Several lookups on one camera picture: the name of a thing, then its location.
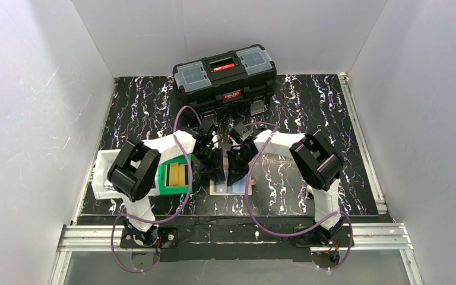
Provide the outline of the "yellow cards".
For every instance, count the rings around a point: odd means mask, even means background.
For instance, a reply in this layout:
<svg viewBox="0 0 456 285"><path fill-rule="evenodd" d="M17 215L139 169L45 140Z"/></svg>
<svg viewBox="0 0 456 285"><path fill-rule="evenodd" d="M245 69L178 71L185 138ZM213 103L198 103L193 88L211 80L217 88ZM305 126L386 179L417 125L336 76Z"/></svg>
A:
<svg viewBox="0 0 456 285"><path fill-rule="evenodd" d="M186 164L178 162L166 165L165 186L180 187L188 184L188 168Z"/></svg>

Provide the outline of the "white plastic bin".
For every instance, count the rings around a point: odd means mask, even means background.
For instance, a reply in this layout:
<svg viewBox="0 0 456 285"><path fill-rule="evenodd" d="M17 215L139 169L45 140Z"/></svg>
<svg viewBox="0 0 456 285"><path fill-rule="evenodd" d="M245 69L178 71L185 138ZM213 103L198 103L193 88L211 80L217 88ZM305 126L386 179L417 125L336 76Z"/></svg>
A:
<svg viewBox="0 0 456 285"><path fill-rule="evenodd" d="M91 179L91 187L95 199L109 200L124 198L123 194L118 192L113 184L108 180L107 175L112 164L115 162L120 149L100 150L97 153L93 167L93 177Z"/></svg>

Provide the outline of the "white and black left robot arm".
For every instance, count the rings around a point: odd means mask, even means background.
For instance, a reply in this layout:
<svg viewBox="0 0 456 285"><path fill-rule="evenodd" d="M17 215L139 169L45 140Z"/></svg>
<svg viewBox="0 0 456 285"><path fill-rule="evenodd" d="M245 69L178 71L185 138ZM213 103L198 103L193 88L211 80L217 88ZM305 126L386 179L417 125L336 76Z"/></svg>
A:
<svg viewBox="0 0 456 285"><path fill-rule="evenodd" d="M192 192L193 183L190 155L203 165L201 178L214 182L224 180L221 148L213 141L216 131L216 124L204 121L200 126L175 131L166 137L146 142L128 140L119 150L107 178L122 195L128 216L123 225L132 238L146 247L156 243L160 222L151 210L148 195L160 186L157 180L160 165L177 157L185 159L186 168L179 174L185 177L187 196Z"/></svg>

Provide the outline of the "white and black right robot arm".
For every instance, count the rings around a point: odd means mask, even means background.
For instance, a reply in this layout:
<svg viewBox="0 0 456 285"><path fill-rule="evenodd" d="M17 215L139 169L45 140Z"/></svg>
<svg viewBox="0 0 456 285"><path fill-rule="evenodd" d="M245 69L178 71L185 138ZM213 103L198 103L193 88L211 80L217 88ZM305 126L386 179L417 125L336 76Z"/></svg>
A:
<svg viewBox="0 0 456 285"><path fill-rule="evenodd" d="M257 128L239 123L229 132L235 142L227 151L227 184L233 185L251 172L253 162L262 154L290 157L312 194L315 206L315 227L312 237L327 243L341 229L339 184L344 169L340 151L321 131L287 134L269 129L270 123L258 123Z"/></svg>

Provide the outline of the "aluminium front rail frame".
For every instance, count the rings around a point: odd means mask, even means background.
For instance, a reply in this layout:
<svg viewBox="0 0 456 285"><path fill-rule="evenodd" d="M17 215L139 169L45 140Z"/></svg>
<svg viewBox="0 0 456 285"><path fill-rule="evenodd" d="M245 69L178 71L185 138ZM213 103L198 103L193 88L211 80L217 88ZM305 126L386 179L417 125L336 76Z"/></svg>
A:
<svg viewBox="0 0 456 285"><path fill-rule="evenodd" d="M357 223L332 258L250 229L196 227L157 249L121 246L122 227L68 226L51 284L422 284L403 224Z"/></svg>

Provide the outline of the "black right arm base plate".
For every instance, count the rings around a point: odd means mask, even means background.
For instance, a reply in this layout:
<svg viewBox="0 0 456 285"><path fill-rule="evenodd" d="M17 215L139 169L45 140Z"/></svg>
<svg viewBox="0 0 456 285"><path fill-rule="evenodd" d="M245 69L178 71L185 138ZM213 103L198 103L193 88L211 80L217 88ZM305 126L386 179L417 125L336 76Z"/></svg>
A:
<svg viewBox="0 0 456 285"><path fill-rule="evenodd" d="M349 226L332 227L329 230L319 226L313 231L289 238L298 248L318 248L320 252L333 253L341 248L353 246L353 234Z"/></svg>

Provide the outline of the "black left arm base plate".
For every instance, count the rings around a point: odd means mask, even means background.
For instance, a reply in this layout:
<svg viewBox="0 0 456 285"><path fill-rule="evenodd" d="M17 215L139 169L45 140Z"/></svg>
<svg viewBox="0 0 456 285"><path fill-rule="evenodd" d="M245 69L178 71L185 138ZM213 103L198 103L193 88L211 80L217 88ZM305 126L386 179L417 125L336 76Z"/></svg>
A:
<svg viewBox="0 0 456 285"><path fill-rule="evenodd" d="M179 232L175 227L155 227L147 232L124 228L120 238L120 248L124 249L173 249L178 245Z"/></svg>

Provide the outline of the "green plastic bin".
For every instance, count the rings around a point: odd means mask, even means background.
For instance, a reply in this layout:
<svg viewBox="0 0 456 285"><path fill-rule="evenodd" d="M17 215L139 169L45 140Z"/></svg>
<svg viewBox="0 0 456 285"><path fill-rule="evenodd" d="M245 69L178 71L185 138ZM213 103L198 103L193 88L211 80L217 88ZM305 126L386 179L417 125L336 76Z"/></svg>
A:
<svg viewBox="0 0 456 285"><path fill-rule="evenodd" d="M189 173L185 156L175 157L160 164L156 178L156 189L159 195L186 194Z"/></svg>

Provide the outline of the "black plastic toolbox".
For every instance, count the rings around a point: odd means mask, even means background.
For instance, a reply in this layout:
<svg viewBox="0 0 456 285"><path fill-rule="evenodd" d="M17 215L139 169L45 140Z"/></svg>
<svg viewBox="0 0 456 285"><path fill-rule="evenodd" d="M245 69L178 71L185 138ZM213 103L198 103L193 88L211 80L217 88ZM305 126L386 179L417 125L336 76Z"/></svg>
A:
<svg viewBox="0 0 456 285"><path fill-rule="evenodd" d="M261 44L230 50L172 69L173 89L184 115L226 115L247 108L264 111L277 88L277 68Z"/></svg>

